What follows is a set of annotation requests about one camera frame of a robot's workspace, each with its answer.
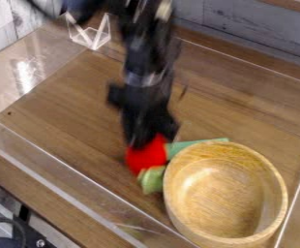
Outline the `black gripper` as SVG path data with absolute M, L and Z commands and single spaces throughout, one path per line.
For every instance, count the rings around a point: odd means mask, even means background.
M 168 110 L 174 74 L 172 72 L 140 76 L 128 72 L 122 85 L 108 84 L 106 101 L 121 111 L 126 144 L 141 149 L 150 138 L 149 129 L 172 141 L 180 123 Z

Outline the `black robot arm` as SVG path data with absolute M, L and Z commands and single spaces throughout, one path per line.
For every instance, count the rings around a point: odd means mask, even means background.
M 58 0 L 77 25 L 96 12 L 116 16 L 125 48 L 124 83 L 108 85 L 106 101 L 121 114 L 125 142 L 144 148 L 157 135 L 176 138 L 178 122 L 168 105 L 181 41 L 174 35 L 172 0 Z

